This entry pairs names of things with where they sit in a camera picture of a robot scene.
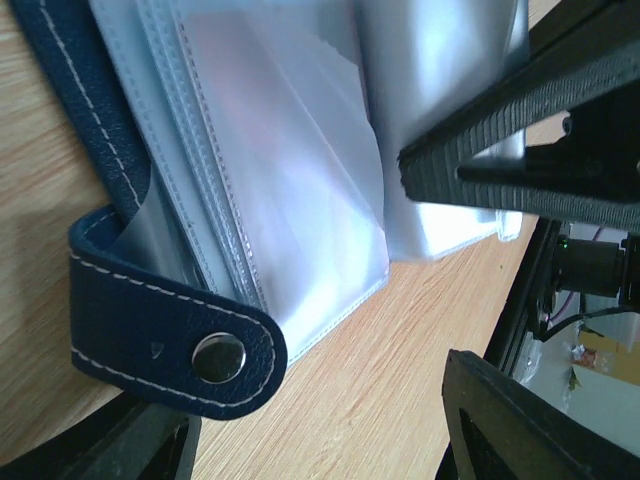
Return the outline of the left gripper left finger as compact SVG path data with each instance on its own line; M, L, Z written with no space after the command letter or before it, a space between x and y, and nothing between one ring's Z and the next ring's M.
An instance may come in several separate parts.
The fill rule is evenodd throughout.
M190 479L201 418L115 399L1 467L3 479Z

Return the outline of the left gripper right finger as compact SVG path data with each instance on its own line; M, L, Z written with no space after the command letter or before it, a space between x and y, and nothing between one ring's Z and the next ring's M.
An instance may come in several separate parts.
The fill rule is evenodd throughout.
M450 447L438 479L637 479L639 458L471 351L448 353Z

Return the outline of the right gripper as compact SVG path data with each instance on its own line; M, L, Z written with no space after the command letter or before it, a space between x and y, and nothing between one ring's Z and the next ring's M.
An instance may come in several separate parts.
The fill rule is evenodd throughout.
M416 202L639 228L639 37L539 61L399 154Z

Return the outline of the blue card holder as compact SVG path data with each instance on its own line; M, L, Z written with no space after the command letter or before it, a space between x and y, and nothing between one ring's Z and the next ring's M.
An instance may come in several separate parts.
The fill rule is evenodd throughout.
M71 359L245 416L381 289L520 214L415 203L395 159L528 58L524 1L15 1L110 194L70 228Z

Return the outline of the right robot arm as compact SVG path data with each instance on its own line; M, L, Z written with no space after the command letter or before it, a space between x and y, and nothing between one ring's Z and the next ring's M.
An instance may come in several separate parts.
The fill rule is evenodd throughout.
M417 201L543 223L524 308L537 339L639 306L639 6L540 23L531 57L399 154Z

